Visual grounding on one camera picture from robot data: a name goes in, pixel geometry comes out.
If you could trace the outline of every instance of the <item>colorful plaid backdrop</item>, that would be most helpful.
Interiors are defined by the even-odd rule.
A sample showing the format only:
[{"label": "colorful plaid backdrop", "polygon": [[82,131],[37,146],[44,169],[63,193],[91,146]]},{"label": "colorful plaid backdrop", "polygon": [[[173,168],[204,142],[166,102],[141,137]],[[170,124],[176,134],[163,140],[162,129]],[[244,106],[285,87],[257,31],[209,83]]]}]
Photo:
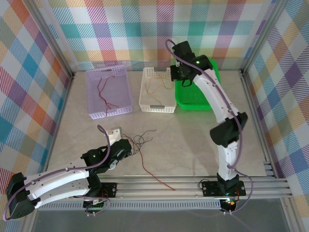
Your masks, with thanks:
[{"label": "colorful plaid backdrop", "polygon": [[220,69],[239,69],[275,0],[36,2],[65,55],[71,54],[81,70],[98,62],[109,66],[126,61],[130,69],[140,71],[171,64],[166,39],[188,40],[197,55],[216,59]]},{"label": "colorful plaid backdrop", "polygon": [[272,158],[309,231],[308,0],[289,0],[249,74]]},{"label": "colorful plaid backdrop", "polygon": [[[0,214],[10,177],[42,171],[69,79],[22,0],[0,2]],[[0,232],[15,232],[19,221]]]}]

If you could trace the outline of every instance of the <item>green plastic basket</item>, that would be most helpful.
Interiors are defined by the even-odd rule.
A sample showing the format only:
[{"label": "green plastic basket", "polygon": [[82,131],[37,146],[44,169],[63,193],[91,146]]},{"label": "green plastic basket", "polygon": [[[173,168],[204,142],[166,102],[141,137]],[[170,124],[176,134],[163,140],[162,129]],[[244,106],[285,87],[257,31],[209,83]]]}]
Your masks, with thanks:
[{"label": "green plastic basket", "polygon": [[[209,60],[215,70],[219,83],[221,83],[217,63],[212,59]],[[184,84],[188,85],[189,83],[190,81],[186,80]],[[189,87],[183,87],[182,81],[176,81],[175,98],[177,104],[183,110],[211,110],[209,102],[194,82]]]}]

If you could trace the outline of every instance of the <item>white plastic basket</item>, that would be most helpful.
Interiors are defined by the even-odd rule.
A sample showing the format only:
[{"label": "white plastic basket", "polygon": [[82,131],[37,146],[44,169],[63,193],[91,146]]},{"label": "white plastic basket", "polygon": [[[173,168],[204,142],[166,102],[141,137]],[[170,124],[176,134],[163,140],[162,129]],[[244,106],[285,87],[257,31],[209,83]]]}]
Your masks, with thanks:
[{"label": "white plastic basket", "polygon": [[[159,87],[163,85],[162,81],[168,88],[172,87],[172,89]],[[147,94],[146,84],[148,92],[154,92],[153,94]],[[174,113],[176,108],[175,87],[171,81],[170,68],[167,68],[166,72],[155,72],[155,69],[151,67],[143,69],[139,104],[143,112]]]},{"label": "white plastic basket", "polygon": [[[101,96],[106,102],[116,105],[107,109],[105,101],[99,96],[99,89],[106,86]],[[86,71],[87,107],[92,119],[121,115],[132,112],[132,97],[125,65],[117,65]]]}]

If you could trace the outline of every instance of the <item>gray marble floor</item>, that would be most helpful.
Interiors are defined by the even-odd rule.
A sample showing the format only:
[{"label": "gray marble floor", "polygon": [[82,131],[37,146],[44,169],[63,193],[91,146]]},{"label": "gray marble floor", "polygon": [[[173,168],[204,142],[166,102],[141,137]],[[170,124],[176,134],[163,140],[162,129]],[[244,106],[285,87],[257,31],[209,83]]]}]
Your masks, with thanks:
[{"label": "gray marble floor", "polygon": [[[142,72],[128,72],[133,99],[133,113],[93,120],[87,114],[85,73],[78,72],[62,118],[49,170],[59,168],[90,149],[106,145],[97,124],[109,130],[122,127],[129,136],[146,130],[153,140],[144,145],[142,153],[146,168],[155,175],[216,175],[218,151],[209,131],[215,127],[212,111],[184,111],[177,106],[175,113],[145,113],[139,107]],[[239,171],[251,176],[266,175],[264,156],[256,137],[238,71],[220,71],[223,89],[233,104],[247,112],[249,120],[243,131],[244,143]],[[136,154],[121,162],[106,175],[146,175],[141,158]]]}]

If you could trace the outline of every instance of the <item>purple plastic basket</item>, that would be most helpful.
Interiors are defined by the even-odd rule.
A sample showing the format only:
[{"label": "purple plastic basket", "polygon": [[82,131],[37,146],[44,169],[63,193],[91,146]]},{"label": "purple plastic basket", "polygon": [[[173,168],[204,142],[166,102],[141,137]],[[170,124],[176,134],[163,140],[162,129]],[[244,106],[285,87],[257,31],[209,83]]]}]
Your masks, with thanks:
[{"label": "purple plastic basket", "polygon": [[[106,85],[101,92],[101,96],[106,100],[106,102],[118,106],[115,107],[110,105],[112,109],[107,110],[107,115],[107,105],[99,96],[99,91],[97,88],[100,80],[100,90],[103,88],[107,80]],[[92,117],[92,119],[132,112],[132,97],[125,65],[117,65],[86,71],[86,85],[88,114]]]}]

